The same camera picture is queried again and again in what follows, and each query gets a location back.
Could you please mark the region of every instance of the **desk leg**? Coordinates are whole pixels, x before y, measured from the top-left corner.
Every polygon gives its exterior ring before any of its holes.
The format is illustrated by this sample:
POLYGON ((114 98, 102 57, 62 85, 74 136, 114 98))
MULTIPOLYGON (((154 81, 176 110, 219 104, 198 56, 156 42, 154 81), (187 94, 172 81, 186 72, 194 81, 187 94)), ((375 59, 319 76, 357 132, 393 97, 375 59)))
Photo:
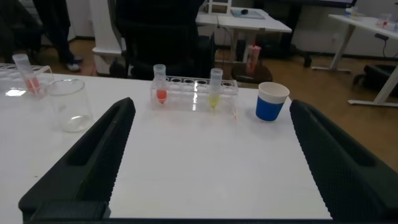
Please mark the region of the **desk leg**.
POLYGON ((247 31, 245 34, 246 34, 246 47, 244 49, 243 62, 247 63, 248 62, 248 54, 249 54, 249 46, 254 45, 254 42, 256 41, 257 33, 247 31))
POLYGON ((341 59, 341 56, 343 55, 344 51, 347 48, 348 42, 351 38, 351 36, 353 35, 353 32, 355 30, 355 26, 354 25, 348 25, 347 31, 345 33, 343 42, 341 43, 335 57, 333 58, 333 61, 331 62, 331 65, 329 68, 325 68, 325 67, 312 67, 313 70, 330 70, 330 71, 341 71, 341 72, 347 72, 347 73, 351 73, 351 70, 348 69, 337 69, 337 65, 338 62, 341 59))
POLYGON ((233 34, 233 39, 231 43, 231 51, 229 52, 229 61, 233 63, 236 58, 236 46, 238 44, 238 38, 239 38, 239 31, 237 29, 233 29, 234 34, 233 34))
POLYGON ((348 103, 352 105, 369 105, 369 106, 390 106, 398 107, 398 103, 386 103, 387 97, 391 94, 392 90, 398 83, 398 67, 391 74, 390 78, 384 84, 374 101, 361 101, 361 100, 349 100, 348 103))

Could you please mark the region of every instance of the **chair backrest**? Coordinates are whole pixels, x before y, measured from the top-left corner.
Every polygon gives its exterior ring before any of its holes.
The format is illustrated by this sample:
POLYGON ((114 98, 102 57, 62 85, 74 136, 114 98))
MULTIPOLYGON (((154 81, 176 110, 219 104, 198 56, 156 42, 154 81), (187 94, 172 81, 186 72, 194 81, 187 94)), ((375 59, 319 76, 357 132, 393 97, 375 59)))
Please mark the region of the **chair backrest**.
POLYGON ((198 42, 198 1, 117 0, 116 27, 134 68, 152 73, 157 63, 165 64, 168 71, 192 63, 198 42))
POLYGON ((50 200, 109 203, 135 113, 130 98, 110 107, 21 198, 24 221, 50 200))
POLYGON ((334 221, 398 220, 398 175, 314 107, 294 100, 294 129, 334 221))

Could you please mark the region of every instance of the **red liquid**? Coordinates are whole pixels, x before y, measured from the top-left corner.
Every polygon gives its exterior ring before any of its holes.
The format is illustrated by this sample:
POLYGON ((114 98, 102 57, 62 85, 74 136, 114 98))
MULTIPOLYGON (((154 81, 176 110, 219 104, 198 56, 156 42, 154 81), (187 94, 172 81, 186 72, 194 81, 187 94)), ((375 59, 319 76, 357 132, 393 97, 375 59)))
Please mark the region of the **red liquid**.
POLYGON ((25 84, 27 86, 27 89, 29 91, 31 91, 33 94, 38 93, 40 90, 40 84, 36 77, 34 77, 30 80, 26 80, 25 84))
POLYGON ((167 91, 166 90, 157 90, 156 91, 157 99, 160 103, 164 103, 167 99, 167 91))

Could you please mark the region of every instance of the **blue paper cup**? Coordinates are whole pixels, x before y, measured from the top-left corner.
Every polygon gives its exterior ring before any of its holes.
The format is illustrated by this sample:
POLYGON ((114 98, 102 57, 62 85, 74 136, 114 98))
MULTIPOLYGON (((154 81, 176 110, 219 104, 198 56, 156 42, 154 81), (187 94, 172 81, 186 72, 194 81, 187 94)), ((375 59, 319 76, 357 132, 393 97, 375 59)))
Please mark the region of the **blue paper cup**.
POLYGON ((267 122, 275 121, 289 93, 289 89, 281 84, 273 82, 261 83, 257 98, 257 117, 267 122))

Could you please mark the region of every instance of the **tabletop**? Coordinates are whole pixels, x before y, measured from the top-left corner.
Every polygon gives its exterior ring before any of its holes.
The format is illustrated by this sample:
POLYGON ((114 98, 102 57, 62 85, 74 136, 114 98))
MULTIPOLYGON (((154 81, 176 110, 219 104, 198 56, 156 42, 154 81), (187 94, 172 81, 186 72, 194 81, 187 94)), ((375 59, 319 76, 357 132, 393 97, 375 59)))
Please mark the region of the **tabletop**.
MULTIPOLYGON (((232 7, 232 9, 242 10, 245 8, 232 7)), ((217 25, 226 28, 234 29, 246 29, 246 30, 264 30, 266 32, 292 32, 292 29, 287 27, 281 21, 273 19, 268 13, 262 9, 248 9, 254 10, 266 19, 248 19, 248 18, 237 18, 232 14, 206 14, 198 13, 197 23, 201 25, 217 25)))
MULTIPOLYGON (((130 97, 136 116, 110 201, 112 217, 330 218, 296 138, 288 99, 275 123, 254 114, 257 90, 239 89, 237 118, 154 111, 150 82, 79 78, 95 120, 130 97)), ((0 82, 0 217, 22 223, 20 198, 83 133, 64 133, 46 98, 6 96, 0 82)))
POLYGON ((393 31, 389 31, 380 27, 377 27, 377 18, 373 18, 373 17, 360 17, 359 20, 355 20, 355 19, 351 19, 349 17, 346 16, 342 16, 342 15, 329 15, 330 18, 332 19, 336 19, 340 22, 344 22, 347 24, 351 24, 354 25, 356 27, 362 28, 362 29, 366 29, 369 30, 371 32, 377 32, 379 34, 382 35, 386 35, 390 38, 393 39, 397 39, 398 40, 398 32, 393 32, 393 31))

